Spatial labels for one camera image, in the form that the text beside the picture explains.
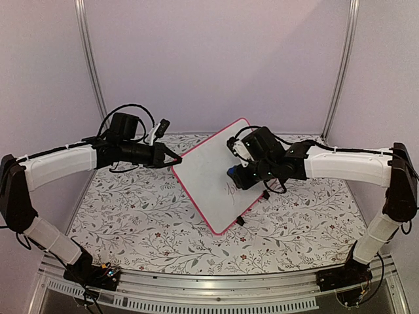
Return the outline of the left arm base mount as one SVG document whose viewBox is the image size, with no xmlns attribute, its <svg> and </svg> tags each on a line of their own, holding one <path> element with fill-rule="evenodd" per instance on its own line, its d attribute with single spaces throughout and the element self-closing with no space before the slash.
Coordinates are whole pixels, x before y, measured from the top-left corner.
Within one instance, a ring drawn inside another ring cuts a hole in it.
<svg viewBox="0 0 419 314">
<path fill-rule="evenodd" d="M 121 268 L 112 266 L 110 262 L 102 265 L 94 265 L 92 256 L 83 251 L 74 264 L 67 264 L 64 271 L 64 279 L 103 290 L 116 291 Z"/>
</svg>

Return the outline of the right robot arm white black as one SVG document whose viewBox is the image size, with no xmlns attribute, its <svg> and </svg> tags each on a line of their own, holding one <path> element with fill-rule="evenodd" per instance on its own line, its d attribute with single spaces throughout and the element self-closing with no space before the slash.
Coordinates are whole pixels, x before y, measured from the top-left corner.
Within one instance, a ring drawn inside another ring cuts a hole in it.
<svg viewBox="0 0 419 314">
<path fill-rule="evenodd" d="M 250 133 L 227 141 L 227 147 L 241 164 L 227 174 L 237 188 L 248 190 L 272 179 L 284 185 L 289 179 L 327 178 L 371 183 L 386 189 L 385 202 L 366 233 L 352 246 L 347 264 L 339 269 L 338 279 L 352 285 L 363 276 L 363 265 L 406 222 L 418 212 L 418 174 L 407 148 L 394 143 L 390 148 L 328 147 L 314 140 L 289 143 L 267 127 L 250 126 Z"/>
</svg>

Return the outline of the pink framed whiteboard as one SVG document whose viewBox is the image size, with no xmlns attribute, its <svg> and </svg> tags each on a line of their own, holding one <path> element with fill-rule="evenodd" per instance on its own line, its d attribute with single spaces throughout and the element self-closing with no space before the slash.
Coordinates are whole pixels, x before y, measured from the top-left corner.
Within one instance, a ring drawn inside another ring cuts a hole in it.
<svg viewBox="0 0 419 314">
<path fill-rule="evenodd" d="M 258 183 L 249 190 L 236 187 L 227 170 L 240 164 L 227 148 L 227 140 L 249 126 L 239 118 L 182 154 L 183 161 L 172 167 L 173 174 L 215 235 L 225 233 L 263 193 Z"/>
</svg>

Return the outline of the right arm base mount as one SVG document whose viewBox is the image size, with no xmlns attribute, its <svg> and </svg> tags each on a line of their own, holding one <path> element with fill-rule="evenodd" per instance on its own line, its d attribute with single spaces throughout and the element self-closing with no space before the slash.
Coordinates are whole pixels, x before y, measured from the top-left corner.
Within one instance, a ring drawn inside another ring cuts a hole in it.
<svg viewBox="0 0 419 314">
<path fill-rule="evenodd" d="M 369 265 L 349 259 L 343 266 L 319 270 L 316 284 L 322 292 L 343 288 L 337 299 L 346 307 L 357 306 L 366 295 L 373 275 Z"/>
</svg>

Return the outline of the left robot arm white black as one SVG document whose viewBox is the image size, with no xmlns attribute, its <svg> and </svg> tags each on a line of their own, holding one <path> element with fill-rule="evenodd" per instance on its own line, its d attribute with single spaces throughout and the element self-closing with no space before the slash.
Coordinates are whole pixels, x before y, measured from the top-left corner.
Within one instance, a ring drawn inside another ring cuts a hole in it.
<svg viewBox="0 0 419 314">
<path fill-rule="evenodd" d="M 55 254 L 82 283 L 97 279 L 97 269 L 82 259 L 82 249 L 57 227 L 41 218 L 33 208 L 30 194 L 36 189 L 75 173 L 128 162 L 135 166 L 160 169 L 182 162 L 182 158 L 158 139 L 164 136 L 169 121 L 153 122 L 150 133 L 136 139 L 137 116 L 126 113 L 109 115 L 110 126 L 77 143 L 57 147 L 31 156 L 1 160 L 1 216 L 9 230 L 23 234 L 44 250 Z"/>
</svg>

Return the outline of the blue whiteboard eraser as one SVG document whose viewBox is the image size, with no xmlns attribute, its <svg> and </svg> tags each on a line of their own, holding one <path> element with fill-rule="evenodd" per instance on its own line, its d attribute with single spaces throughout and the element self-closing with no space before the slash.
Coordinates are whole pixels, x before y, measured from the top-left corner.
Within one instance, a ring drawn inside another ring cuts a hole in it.
<svg viewBox="0 0 419 314">
<path fill-rule="evenodd" d="M 229 168 L 227 170 L 227 175 L 231 178 L 234 179 L 237 176 L 237 166 L 232 166 L 231 168 Z"/>
</svg>

